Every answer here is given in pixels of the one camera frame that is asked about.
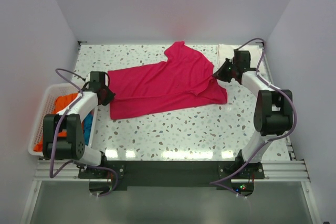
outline red cloth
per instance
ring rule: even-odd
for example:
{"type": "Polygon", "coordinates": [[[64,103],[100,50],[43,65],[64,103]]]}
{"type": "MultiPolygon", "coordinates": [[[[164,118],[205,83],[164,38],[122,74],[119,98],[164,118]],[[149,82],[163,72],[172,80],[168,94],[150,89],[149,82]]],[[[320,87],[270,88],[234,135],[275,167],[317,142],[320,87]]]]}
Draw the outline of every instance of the red cloth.
{"type": "Polygon", "coordinates": [[[226,90],[212,77],[214,65],[204,55],[175,42],[168,61],[108,71],[113,120],[227,102],[226,90]]]}

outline plastic basket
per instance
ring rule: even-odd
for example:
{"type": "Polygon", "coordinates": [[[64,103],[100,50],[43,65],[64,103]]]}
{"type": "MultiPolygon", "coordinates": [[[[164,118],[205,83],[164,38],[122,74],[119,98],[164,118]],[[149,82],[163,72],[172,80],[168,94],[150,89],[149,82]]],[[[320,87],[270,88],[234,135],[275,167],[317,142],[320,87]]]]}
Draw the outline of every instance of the plastic basket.
{"type": "MultiPolygon", "coordinates": [[[[42,152],[34,152],[34,147],[37,143],[40,142],[42,138],[43,118],[46,114],[50,114],[54,110],[55,100],[62,95],[67,95],[67,94],[76,93],[76,92],[78,92],[78,90],[69,83],[54,84],[54,85],[51,85],[46,90],[46,92],[44,93],[41,105],[38,109],[38,113],[36,115],[35,121],[34,121],[33,130],[31,132],[30,142],[28,146],[28,151],[30,154],[34,156],[43,156],[42,152]]],[[[90,132],[90,139],[89,139],[89,145],[88,145],[89,147],[91,147],[92,145],[93,134],[95,132],[97,110],[98,110],[97,107],[95,107],[95,109],[93,110],[93,121],[92,121],[92,128],[90,132]]]]}

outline wall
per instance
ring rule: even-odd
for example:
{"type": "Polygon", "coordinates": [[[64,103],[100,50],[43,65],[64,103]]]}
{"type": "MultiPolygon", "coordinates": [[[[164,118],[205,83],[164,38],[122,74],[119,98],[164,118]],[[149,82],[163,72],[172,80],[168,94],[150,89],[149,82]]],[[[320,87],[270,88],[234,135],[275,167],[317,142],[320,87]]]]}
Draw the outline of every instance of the wall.
{"type": "Polygon", "coordinates": [[[268,38],[276,84],[293,91],[295,153],[304,158],[324,220],[336,223],[336,0],[291,0],[268,38]]]}
{"type": "Polygon", "coordinates": [[[28,136],[56,67],[74,66],[77,42],[56,0],[0,0],[0,223],[19,223],[36,159],[28,136]]]}
{"type": "Polygon", "coordinates": [[[268,37],[289,0],[57,0],[79,40],[240,44],[268,37]]]}

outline speckled white surface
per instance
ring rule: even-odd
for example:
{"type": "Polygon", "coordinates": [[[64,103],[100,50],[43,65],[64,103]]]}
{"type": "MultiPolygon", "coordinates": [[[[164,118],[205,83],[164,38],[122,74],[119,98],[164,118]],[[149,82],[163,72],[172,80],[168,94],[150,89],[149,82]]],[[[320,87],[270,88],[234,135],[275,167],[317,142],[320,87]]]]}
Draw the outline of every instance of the speckled white surface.
{"type": "MultiPolygon", "coordinates": [[[[166,60],[170,45],[82,45],[75,72],[108,71],[166,60]]],[[[216,45],[189,45],[218,69],[216,45]]],[[[110,119],[110,107],[99,106],[92,148],[108,159],[233,160],[254,131],[256,98],[238,82],[221,83],[228,103],[150,114],[133,119],[110,119]]],[[[285,140],[275,141],[265,161],[289,160],[285,140]]]]}

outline white cloth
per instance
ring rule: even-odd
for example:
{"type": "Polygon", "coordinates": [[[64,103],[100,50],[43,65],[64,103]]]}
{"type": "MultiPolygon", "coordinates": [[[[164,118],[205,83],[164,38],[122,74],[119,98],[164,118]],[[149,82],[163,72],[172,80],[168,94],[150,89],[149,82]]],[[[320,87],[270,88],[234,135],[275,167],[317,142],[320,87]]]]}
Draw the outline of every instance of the white cloth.
{"type": "MultiPolygon", "coordinates": [[[[225,58],[232,59],[234,56],[233,50],[238,48],[239,46],[235,45],[224,45],[219,44],[217,46],[217,59],[218,59],[218,67],[221,67],[225,61],[225,58]]],[[[258,61],[261,57],[262,49],[259,46],[250,46],[247,45],[243,47],[241,50],[248,50],[251,54],[251,67],[256,68],[258,65],[258,61]]],[[[260,64],[259,71],[262,75],[266,75],[265,64],[262,62],[260,64]]]]}

